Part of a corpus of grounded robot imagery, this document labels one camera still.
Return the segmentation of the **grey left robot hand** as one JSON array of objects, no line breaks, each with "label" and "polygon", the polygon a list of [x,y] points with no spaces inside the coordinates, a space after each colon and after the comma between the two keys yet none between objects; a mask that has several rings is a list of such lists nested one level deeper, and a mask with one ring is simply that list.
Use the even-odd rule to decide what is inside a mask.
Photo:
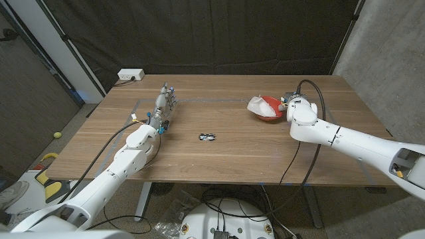
[{"label": "grey left robot hand", "polygon": [[168,87],[167,82],[165,82],[155,101],[153,111],[148,113],[147,121],[147,124],[153,127],[159,135],[168,130],[171,114],[176,104],[174,88]]}]

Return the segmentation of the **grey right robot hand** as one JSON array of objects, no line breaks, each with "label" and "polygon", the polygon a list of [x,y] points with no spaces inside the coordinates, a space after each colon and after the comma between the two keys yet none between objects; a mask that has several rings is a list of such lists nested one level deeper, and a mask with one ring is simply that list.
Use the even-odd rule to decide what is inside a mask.
[{"label": "grey right robot hand", "polygon": [[280,112],[284,112],[287,110],[290,102],[294,101],[297,98],[307,99],[304,94],[298,94],[296,92],[286,92],[283,97],[280,98],[280,104],[278,106],[278,110]]}]

